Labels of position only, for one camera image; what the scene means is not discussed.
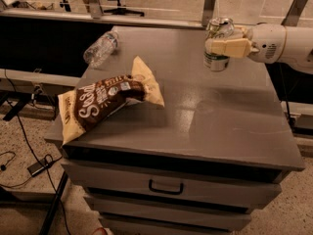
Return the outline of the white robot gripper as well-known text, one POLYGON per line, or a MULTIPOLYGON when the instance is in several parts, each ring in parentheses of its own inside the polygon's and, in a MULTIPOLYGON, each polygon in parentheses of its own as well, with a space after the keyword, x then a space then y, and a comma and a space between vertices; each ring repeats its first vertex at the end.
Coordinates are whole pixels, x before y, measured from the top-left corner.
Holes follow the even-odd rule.
POLYGON ((226 57, 248 56, 258 63, 273 64, 283 53, 287 30, 282 25, 269 23, 258 24, 250 29, 235 25, 232 37, 236 39, 209 38, 205 41, 205 49, 208 53, 226 57))

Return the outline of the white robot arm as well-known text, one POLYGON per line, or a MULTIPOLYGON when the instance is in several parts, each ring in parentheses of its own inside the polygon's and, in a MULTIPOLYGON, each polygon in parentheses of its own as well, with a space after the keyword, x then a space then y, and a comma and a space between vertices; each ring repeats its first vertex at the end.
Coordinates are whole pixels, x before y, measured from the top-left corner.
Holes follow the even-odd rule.
POLYGON ((248 57, 257 63, 283 63, 295 71, 313 73, 313 29, 261 23, 236 25, 231 36, 208 38, 209 53, 230 58, 248 57))

